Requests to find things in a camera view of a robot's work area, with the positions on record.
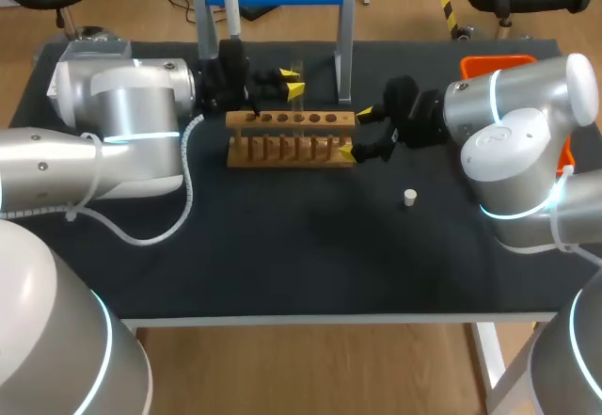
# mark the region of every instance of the black tablecloth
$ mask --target black tablecloth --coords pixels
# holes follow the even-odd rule
[[[134,57],[193,60],[196,44],[134,43]],[[250,43],[255,69],[304,59],[306,109],[336,104],[331,43]],[[45,97],[60,46],[47,47],[11,124],[62,129]],[[554,41],[361,42],[354,48],[355,111],[379,101],[387,80],[411,74],[422,88],[460,78],[463,56],[559,54]],[[376,138],[383,125],[358,128]],[[61,215],[22,222],[54,249],[121,318],[278,314],[557,311],[595,267],[550,251],[502,248],[471,196],[450,145],[398,147],[387,163],[351,169],[226,168],[229,132],[206,121],[190,142],[196,202],[175,236],[131,247],[95,220]],[[602,166],[595,127],[573,136],[577,171]],[[410,210],[398,205],[418,191]],[[183,191],[146,200],[93,202],[137,237],[167,229]],[[602,247],[592,247],[602,253]]]

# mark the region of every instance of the small white cylinder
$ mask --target small white cylinder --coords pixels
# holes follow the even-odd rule
[[[405,189],[404,191],[404,205],[412,206],[416,201],[418,193],[414,189]]]

